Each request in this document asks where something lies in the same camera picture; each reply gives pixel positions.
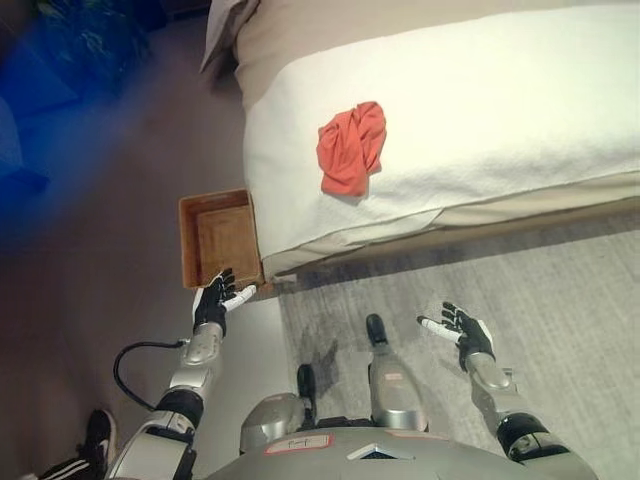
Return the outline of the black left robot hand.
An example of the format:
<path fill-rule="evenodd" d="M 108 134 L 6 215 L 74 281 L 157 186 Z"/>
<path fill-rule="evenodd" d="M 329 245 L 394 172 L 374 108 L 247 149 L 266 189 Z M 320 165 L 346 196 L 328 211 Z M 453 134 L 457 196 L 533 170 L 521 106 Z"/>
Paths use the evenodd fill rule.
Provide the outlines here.
<path fill-rule="evenodd" d="M 194 326 L 217 323 L 225 327 L 226 314 L 244 305 L 256 293 L 256 284 L 237 291 L 231 268 L 220 271 L 206 286 L 196 290 L 192 307 Z"/>

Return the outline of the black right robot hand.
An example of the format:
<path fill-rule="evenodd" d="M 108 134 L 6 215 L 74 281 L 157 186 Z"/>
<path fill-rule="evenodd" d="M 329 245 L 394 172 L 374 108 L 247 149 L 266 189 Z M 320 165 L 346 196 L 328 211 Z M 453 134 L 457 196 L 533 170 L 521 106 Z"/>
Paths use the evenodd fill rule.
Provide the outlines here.
<path fill-rule="evenodd" d="M 455 344 L 463 370 L 472 354 L 484 353 L 495 358 L 493 338 L 486 324 L 450 302 L 442 303 L 440 320 L 419 315 L 416 321 L 432 334 Z"/>

